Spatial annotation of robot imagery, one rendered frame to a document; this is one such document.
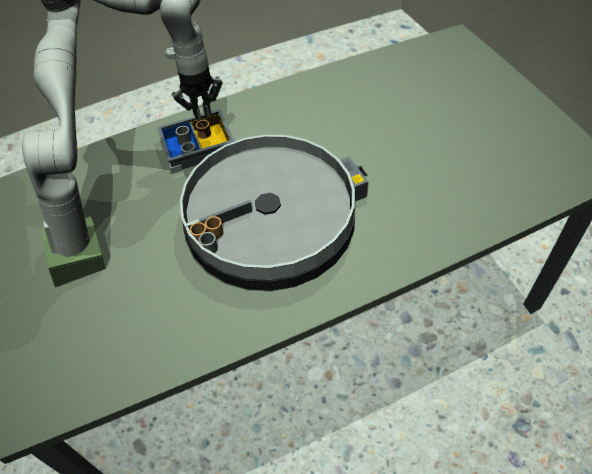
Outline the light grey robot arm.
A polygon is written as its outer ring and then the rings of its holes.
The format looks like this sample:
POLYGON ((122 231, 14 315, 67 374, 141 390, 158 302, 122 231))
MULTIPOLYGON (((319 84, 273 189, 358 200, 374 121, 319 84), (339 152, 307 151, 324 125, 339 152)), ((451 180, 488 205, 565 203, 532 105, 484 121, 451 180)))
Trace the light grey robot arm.
MULTIPOLYGON (((201 29, 191 22, 200 0, 94 1, 118 11, 143 15, 160 9, 174 47, 165 51, 167 59, 175 60, 178 72, 183 75, 197 75, 207 69, 201 29)), ((89 244, 77 181, 69 173, 77 164, 76 29, 81 0, 41 2, 47 11, 47 33, 35 51, 34 80, 58 116, 60 128, 27 132, 22 153, 38 194, 51 252, 72 256, 89 244)))

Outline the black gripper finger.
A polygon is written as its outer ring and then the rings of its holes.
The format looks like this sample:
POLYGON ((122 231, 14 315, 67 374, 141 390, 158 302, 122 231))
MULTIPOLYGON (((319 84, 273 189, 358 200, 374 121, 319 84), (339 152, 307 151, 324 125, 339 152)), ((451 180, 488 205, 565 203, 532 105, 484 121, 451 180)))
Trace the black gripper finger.
POLYGON ((172 96, 174 100, 183 106, 186 110, 193 110, 193 114, 196 119, 201 120, 200 110, 198 108, 198 98, 197 98, 197 90, 196 88, 191 89, 192 98, 190 98, 190 102, 187 102, 183 99, 183 95, 181 92, 181 88, 177 92, 172 92, 172 96), (193 104, 192 104, 193 103, 193 104))
POLYGON ((210 89, 209 95, 208 95, 208 91, 207 91, 207 86, 205 84, 201 85, 201 89, 203 92, 202 104, 203 104, 204 113, 207 117, 209 117, 210 116, 209 114, 211 114, 210 103, 212 101, 216 101, 217 96, 218 96, 220 89, 222 87, 222 84, 223 84, 223 82, 219 77, 213 78, 212 87, 210 89))

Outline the grey round turntable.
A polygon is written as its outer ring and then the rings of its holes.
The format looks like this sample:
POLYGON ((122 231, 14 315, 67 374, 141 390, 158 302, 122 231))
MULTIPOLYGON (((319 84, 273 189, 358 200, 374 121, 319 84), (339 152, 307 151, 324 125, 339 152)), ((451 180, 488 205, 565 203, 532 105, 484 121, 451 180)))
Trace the grey round turntable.
POLYGON ((224 283, 265 291, 296 287, 319 277, 347 250, 354 198, 368 194, 365 176, 350 157, 339 160, 306 139, 260 135, 226 144, 184 183, 186 241, 198 263, 224 283), (214 216, 224 231, 215 254, 190 232, 214 216))

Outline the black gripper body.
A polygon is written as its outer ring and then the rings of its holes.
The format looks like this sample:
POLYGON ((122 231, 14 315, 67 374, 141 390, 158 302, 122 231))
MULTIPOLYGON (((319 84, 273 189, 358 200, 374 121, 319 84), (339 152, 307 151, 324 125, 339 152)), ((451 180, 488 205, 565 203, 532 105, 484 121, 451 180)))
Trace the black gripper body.
POLYGON ((178 74, 179 74, 179 79, 180 79, 179 88, 181 88, 182 93, 186 94, 190 98, 192 98, 192 93, 191 93, 192 88, 196 88, 197 98, 198 98, 199 96, 203 96, 203 92, 201 89, 202 83, 204 81, 206 81, 203 84, 205 84, 207 86, 207 91, 208 91, 212 82, 213 82, 213 78, 211 77, 210 71, 209 71, 209 65, 205 71, 203 71, 202 73, 197 74, 197 75, 187 76, 187 75, 183 75, 179 72, 178 72, 178 74), (208 80, 207 80, 207 78, 208 78, 208 80), (189 85, 197 85, 197 86, 189 86, 189 85))

